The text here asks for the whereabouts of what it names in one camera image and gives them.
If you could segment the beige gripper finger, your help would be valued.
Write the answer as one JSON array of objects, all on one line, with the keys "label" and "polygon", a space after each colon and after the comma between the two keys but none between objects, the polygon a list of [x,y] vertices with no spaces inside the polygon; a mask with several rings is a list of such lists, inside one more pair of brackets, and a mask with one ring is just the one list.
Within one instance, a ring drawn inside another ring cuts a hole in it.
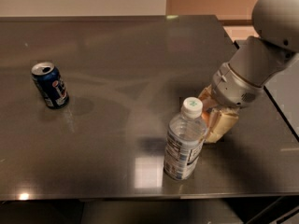
[{"label": "beige gripper finger", "polygon": [[208,132],[207,143],[217,143],[226,133],[228,133],[237,123],[239,113],[237,109],[229,107],[220,108],[219,112],[209,114],[207,123]]},{"label": "beige gripper finger", "polygon": [[203,103],[203,111],[211,114],[212,112],[220,111],[220,104],[212,96],[212,87],[205,87],[198,96]]}]

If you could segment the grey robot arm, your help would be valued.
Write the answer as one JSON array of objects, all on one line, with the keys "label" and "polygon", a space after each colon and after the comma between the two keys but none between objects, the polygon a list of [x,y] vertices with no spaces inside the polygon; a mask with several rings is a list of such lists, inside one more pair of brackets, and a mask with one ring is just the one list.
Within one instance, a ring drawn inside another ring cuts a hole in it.
[{"label": "grey robot arm", "polygon": [[299,0],[258,0],[251,18],[258,35],[246,39],[199,95],[208,143],[228,133],[239,119],[239,110],[252,105],[265,83],[299,53]]}]

